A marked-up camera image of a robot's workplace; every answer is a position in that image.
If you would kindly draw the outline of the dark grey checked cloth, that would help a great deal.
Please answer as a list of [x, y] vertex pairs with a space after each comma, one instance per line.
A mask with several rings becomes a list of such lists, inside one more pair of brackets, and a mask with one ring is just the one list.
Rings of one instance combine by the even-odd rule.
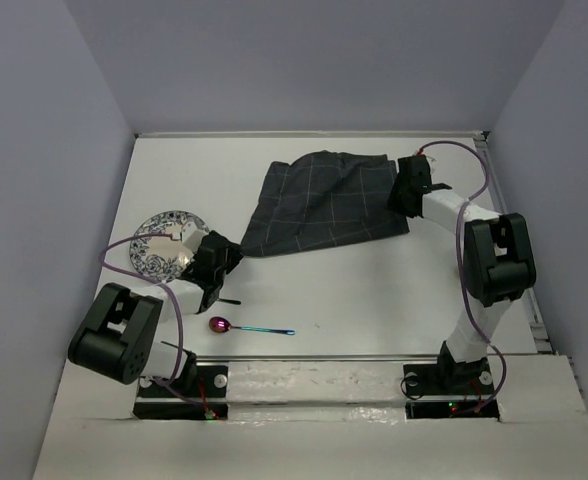
[[320, 151], [273, 162], [241, 249], [268, 258], [407, 234], [407, 219], [387, 209], [396, 176], [385, 155]]

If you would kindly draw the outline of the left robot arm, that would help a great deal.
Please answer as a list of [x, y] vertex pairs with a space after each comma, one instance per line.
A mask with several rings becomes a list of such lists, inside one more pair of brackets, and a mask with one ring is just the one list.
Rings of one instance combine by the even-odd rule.
[[184, 345], [183, 316], [209, 310], [220, 299], [225, 278], [243, 259], [241, 246], [216, 231], [190, 226], [179, 233], [160, 233], [172, 243], [196, 248], [187, 267], [175, 280], [155, 281], [106, 262], [109, 250], [154, 233], [117, 241], [101, 252], [99, 262], [113, 272], [148, 283], [130, 289], [104, 284], [68, 346], [68, 360], [78, 366], [130, 385], [151, 377], [169, 392], [183, 395], [195, 383]]

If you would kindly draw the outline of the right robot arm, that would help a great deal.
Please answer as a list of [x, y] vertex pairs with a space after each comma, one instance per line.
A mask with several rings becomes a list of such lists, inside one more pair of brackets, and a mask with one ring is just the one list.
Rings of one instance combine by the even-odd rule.
[[487, 354], [498, 323], [511, 304], [536, 281], [525, 218], [499, 214], [432, 180], [424, 155], [398, 160], [388, 208], [420, 217], [454, 235], [463, 311], [437, 360], [404, 367], [403, 383], [412, 399], [462, 396], [472, 382], [489, 377]]

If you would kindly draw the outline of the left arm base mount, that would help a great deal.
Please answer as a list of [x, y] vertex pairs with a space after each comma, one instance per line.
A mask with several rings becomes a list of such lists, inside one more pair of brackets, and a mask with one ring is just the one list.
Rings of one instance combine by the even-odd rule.
[[226, 420], [228, 371], [225, 363], [199, 364], [187, 386], [175, 380], [169, 388], [141, 379], [132, 414], [139, 420]]

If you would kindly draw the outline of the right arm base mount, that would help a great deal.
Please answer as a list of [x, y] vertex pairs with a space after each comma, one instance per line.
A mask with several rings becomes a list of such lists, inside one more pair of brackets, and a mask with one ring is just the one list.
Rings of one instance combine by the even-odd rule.
[[408, 420], [500, 419], [495, 399], [482, 407], [494, 393], [493, 377], [487, 363], [478, 373], [464, 374], [448, 385], [437, 378], [437, 373], [435, 363], [403, 366], [400, 389], [406, 398]]

